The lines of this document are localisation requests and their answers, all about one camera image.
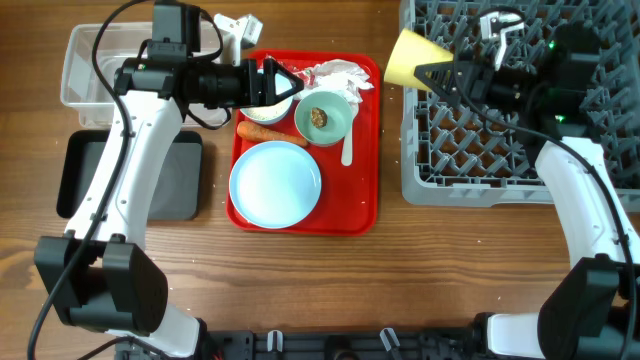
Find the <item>light blue plate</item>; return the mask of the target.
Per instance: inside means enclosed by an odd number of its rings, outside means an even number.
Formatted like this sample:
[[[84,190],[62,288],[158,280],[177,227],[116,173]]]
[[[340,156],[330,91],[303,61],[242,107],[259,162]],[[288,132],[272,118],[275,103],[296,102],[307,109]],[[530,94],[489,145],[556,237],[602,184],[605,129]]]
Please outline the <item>light blue plate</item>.
[[[322,176],[302,147],[268,141],[245,151],[231,169],[229,196],[235,210],[264,229],[296,225],[316,207]]]

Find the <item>white plastic spoon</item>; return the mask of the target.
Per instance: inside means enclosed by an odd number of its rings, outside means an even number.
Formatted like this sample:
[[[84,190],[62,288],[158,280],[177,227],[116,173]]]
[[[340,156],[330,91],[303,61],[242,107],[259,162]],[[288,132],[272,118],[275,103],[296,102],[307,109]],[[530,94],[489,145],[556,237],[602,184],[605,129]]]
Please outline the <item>white plastic spoon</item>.
[[[353,163],[353,157],[354,157],[353,133],[354,133],[354,126],[355,126],[355,119],[359,113],[359,104],[351,103],[350,107],[352,111],[352,122],[351,122],[351,127],[349,128],[348,132],[346,133],[343,139],[343,147],[342,147],[342,153],[341,153],[341,164],[345,167],[349,167]]]

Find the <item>light blue rice bowl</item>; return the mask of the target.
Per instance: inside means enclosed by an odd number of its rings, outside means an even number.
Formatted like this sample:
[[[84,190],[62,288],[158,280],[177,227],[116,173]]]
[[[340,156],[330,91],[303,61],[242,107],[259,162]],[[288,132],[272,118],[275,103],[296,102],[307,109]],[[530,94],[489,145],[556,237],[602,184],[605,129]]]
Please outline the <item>light blue rice bowl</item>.
[[[278,88],[287,86],[285,80],[277,80]],[[242,108],[240,112],[249,120],[262,125],[272,125],[282,120],[289,112],[293,104],[291,97],[271,106]]]

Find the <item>yellow cup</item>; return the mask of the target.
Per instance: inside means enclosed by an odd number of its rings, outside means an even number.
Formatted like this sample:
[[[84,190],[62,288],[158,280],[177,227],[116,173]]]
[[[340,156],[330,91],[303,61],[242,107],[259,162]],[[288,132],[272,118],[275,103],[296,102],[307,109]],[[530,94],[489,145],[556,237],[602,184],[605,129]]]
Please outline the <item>yellow cup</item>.
[[[394,45],[384,73],[384,82],[423,91],[429,88],[415,76],[419,65],[450,62],[453,54],[409,29],[404,28]]]

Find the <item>green bowl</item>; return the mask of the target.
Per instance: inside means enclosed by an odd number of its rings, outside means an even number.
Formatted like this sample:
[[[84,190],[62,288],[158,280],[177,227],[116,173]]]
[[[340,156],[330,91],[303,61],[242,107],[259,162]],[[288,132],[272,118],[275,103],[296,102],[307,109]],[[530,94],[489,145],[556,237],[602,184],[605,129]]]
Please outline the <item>green bowl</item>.
[[[326,115],[321,127],[312,122],[312,112],[319,109]],[[300,100],[294,112],[294,124],[298,132],[311,144],[332,146],[341,141],[352,127],[354,115],[350,104],[341,95],[314,92]]]

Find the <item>white napkin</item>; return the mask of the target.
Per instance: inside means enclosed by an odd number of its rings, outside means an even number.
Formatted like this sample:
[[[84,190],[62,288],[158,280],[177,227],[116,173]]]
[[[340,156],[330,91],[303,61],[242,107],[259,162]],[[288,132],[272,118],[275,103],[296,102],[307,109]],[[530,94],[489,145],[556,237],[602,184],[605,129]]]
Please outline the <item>white napkin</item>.
[[[325,91],[342,96],[349,104],[360,104],[360,92],[375,88],[370,81],[370,75],[355,62],[334,59],[312,67],[315,75],[314,85],[311,88],[304,86],[304,89],[294,96],[296,100]]]

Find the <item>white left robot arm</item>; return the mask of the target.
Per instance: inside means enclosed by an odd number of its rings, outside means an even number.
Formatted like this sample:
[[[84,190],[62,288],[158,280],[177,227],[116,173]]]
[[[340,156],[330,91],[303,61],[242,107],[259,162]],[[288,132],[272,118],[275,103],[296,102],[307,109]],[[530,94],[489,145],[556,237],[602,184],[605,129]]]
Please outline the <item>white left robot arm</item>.
[[[286,75],[273,59],[127,59],[106,84],[117,112],[86,197],[61,236],[36,246],[43,310],[164,359],[211,358],[206,324],[169,303],[166,276],[145,254],[151,200],[192,104],[274,105],[285,99],[275,81]]]

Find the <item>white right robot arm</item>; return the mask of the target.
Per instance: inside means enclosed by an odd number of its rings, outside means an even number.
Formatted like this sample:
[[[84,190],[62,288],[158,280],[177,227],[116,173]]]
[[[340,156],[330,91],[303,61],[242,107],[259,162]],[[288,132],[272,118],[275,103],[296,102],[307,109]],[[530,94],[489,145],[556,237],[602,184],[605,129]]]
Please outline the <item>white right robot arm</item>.
[[[548,188],[564,231],[570,271],[531,314],[486,318],[484,348],[536,359],[639,356],[639,235],[607,173],[580,104],[598,57],[550,55],[536,74],[477,61],[420,61],[412,80],[451,105],[517,112],[514,131]]]

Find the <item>red snack wrapper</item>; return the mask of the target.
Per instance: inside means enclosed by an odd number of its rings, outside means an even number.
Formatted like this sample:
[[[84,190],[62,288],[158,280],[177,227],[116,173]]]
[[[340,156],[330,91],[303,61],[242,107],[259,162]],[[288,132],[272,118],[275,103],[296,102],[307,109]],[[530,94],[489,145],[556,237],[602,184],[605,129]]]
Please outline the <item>red snack wrapper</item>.
[[[283,65],[289,72],[300,78],[305,87],[311,88],[315,82],[315,75],[313,74],[313,67],[305,66],[299,61],[292,61],[288,59],[281,59],[279,63]]]

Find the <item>brown mushroom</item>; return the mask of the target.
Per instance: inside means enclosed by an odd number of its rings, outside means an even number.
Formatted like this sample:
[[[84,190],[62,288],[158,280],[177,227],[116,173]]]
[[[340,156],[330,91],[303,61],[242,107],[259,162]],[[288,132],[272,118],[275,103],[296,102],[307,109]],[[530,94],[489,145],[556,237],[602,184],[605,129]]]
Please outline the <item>brown mushroom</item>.
[[[321,108],[313,107],[311,109],[311,123],[318,129],[323,128],[328,123],[328,115]]]

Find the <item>orange carrot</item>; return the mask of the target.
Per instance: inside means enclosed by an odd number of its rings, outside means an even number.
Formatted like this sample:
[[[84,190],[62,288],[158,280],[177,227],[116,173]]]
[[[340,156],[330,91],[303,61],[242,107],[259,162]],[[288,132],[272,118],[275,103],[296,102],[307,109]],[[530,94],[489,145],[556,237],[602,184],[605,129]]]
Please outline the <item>orange carrot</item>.
[[[308,141],[304,138],[270,130],[251,121],[240,122],[236,128],[236,133],[242,139],[256,143],[283,141],[300,147],[306,147],[308,145]]]

